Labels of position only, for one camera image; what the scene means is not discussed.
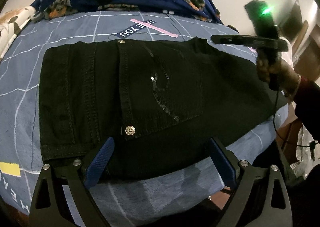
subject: metal screw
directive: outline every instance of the metal screw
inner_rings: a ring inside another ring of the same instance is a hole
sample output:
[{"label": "metal screw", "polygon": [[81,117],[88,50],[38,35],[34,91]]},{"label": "metal screw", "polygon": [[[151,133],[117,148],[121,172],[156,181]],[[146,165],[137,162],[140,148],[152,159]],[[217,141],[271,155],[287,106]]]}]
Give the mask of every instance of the metal screw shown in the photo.
[{"label": "metal screw", "polygon": [[271,166],[271,169],[272,169],[273,171],[278,171],[279,168],[278,168],[276,165],[272,165],[272,166]]},{"label": "metal screw", "polygon": [[248,166],[249,163],[248,163],[248,161],[246,161],[246,160],[241,160],[241,161],[240,161],[240,165],[241,165],[241,166]]},{"label": "metal screw", "polygon": [[43,167],[42,167],[44,170],[48,170],[49,168],[50,168],[50,165],[49,164],[45,164],[45,165],[43,165]]},{"label": "metal screw", "polygon": [[75,161],[73,161],[73,165],[74,165],[74,166],[79,166],[79,165],[81,165],[81,160],[80,160],[80,159],[76,159]]}]

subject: green light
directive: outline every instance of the green light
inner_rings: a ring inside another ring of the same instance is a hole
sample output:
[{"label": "green light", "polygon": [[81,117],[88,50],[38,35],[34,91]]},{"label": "green light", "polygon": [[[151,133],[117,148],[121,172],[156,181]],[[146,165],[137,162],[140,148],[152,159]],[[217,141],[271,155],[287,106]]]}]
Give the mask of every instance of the green light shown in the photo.
[{"label": "green light", "polygon": [[271,12],[271,10],[273,10],[273,8],[274,8],[274,7],[269,7],[269,8],[267,8],[267,9],[265,9],[265,10],[262,12],[262,14],[261,14],[261,15],[265,15],[265,14],[270,13],[270,12]]}]

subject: blue bedsheet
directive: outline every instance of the blue bedsheet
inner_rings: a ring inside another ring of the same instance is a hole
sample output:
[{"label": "blue bedsheet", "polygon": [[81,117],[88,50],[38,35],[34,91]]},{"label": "blue bedsheet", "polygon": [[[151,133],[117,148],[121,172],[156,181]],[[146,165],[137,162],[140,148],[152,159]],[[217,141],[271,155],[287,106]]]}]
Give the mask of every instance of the blue bedsheet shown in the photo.
[{"label": "blue bedsheet", "polygon": [[[153,27],[141,24],[146,21]],[[214,45],[210,36],[216,34],[236,32],[221,24],[169,14],[112,11],[77,13],[26,26],[0,64],[0,195],[5,202],[28,214],[43,165],[37,93],[41,63],[47,49],[78,41],[109,41],[123,36],[136,40],[173,41],[197,36],[206,38],[209,44],[221,51],[255,63],[256,52],[248,47]],[[287,113],[287,106],[277,112],[278,126],[284,122]],[[252,163],[275,137],[270,118],[227,148],[239,159]],[[90,192],[112,226],[126,227],[185,211],[223,186],[208,158],[165,176],[138,182],[99,184]],[[84,226],[68,189],[66,195],[76,223]]]}]

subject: pink tape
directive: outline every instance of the pink tape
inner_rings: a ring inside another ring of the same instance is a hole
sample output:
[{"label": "pink tape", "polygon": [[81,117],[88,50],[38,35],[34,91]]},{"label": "pink tape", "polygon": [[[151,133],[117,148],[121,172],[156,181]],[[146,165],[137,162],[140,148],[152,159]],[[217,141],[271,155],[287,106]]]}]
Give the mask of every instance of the pink tape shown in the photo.
[{"label": "pink tape", "polygon": [[136,19],[131,19],[130,21],[132,21],[132,22],[134,22],[134,23],[138,23],[138,24],[143,25],[143,26],[148,27],[148,28],[152,28],[152,29],[154,29],[154,30],[156,30],[156,31],[159,31],[159,32],[161,32],[161,33],[163,33],[163,34],[166,34],[166,35],[168,35],[168,36],[171,36],[171,37],[178,37],[178,36],[179,36],[179,35],[176,35],[176,34],[172,34],[172,33],[168,32],[168,31],[166,31],[166,30],[164,30],[164,29],[162,29],[162,28],[157,28],[157,27],[155,27],[155,26],[153,26],[153,25],[150,25],[150,24],[141,22],[141,21],[136,20]]}]

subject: dark red sleeve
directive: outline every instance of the dark red sleeve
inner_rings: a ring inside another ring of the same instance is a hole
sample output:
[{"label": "dark red sleeve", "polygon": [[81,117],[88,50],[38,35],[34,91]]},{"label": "dark red sleeve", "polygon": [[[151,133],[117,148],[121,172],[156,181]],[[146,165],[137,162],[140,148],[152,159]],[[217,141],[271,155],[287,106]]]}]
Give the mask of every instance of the dark red sleeve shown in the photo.
[{"label": "dark red sleeve", "polygon": [[296,116],[302,121],[314,140],[320,141],[320,87],[312,81],[301,77],[297,94]]}]

